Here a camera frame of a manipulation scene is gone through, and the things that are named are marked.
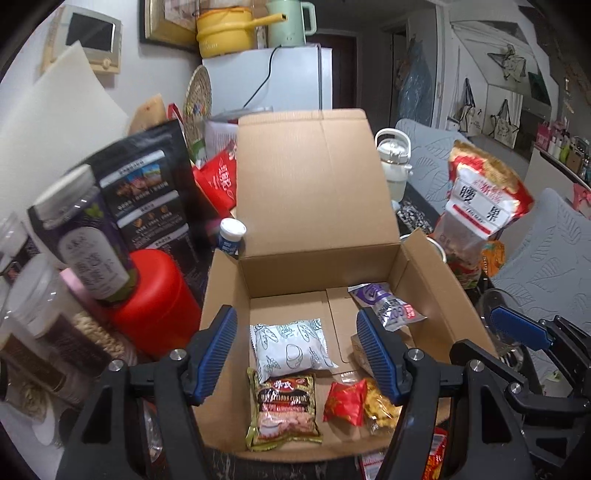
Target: small white bottle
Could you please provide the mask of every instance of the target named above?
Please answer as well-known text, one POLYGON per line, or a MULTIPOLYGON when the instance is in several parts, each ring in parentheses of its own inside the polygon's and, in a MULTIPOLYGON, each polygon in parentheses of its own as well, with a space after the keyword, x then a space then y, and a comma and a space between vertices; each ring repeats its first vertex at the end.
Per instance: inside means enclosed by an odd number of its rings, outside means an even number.
POLYGON ((246 235, 244 223, 235 218, 224 218, 220 223, 217 247, 228 255, 235 255, 244 235, 246 235))

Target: red candy wrapper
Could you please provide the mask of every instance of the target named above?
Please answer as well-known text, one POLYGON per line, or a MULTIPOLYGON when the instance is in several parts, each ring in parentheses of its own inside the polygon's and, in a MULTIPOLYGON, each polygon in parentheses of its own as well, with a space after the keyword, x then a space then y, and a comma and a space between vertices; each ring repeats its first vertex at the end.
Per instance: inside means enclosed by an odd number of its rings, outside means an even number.
POLYGON ((193 177, 218 212, 232 210, 236 206, 236 148, 234 142, 230 142, 200 170, 194 167, 193 177))
POLYGON ((423 480, 439 479, 446 445, 447 432, 439 427, 435 427, 433 441, 431 442, 431 451, 429 452, 429 458, 427 459, 427 465, 423 473, 423 480))
POLYGON ((324 421, 331 417, 345 419, 356 427, 363 425, 363 402, 368 392, 367 380, 355 385, 333 382, 324 405, 324 421))

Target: door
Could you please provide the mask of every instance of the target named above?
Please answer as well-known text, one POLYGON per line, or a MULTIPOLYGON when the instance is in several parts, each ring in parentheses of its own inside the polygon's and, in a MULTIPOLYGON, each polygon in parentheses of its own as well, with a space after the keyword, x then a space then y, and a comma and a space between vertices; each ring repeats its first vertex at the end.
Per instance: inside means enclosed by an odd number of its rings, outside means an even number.
POLYGON ((316 34, 307 43, 332 48, 333 108, 355 108, 357 105, 357 38, 345 35, 316 34))

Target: white thermos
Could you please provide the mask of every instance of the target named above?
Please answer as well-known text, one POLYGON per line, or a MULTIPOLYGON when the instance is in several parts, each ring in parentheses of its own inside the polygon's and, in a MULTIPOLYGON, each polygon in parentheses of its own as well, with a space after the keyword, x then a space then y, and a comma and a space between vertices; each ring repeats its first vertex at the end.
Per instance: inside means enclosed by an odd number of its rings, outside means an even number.
POLYGON ((408 177, 413 173, 412 165, 408 164, 411 152, 410 138, 406 133, 395 128, 382 128, 375 136, 375 146, 382 160, 390 198, 400 202, 404 196, 408 177), (384 135, 389 135, 389 138, 378 144, 379 138, 384 135))

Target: bread packet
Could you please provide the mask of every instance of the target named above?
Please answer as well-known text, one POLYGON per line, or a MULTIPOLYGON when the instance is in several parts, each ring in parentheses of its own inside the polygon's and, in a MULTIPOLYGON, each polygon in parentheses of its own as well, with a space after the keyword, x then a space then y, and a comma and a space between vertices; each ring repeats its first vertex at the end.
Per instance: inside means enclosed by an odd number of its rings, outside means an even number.
POLYGON ((328 370, 337 365, 329 358, 320 319, 286 325, 251 326, 259 383, 308 370, 328 370))

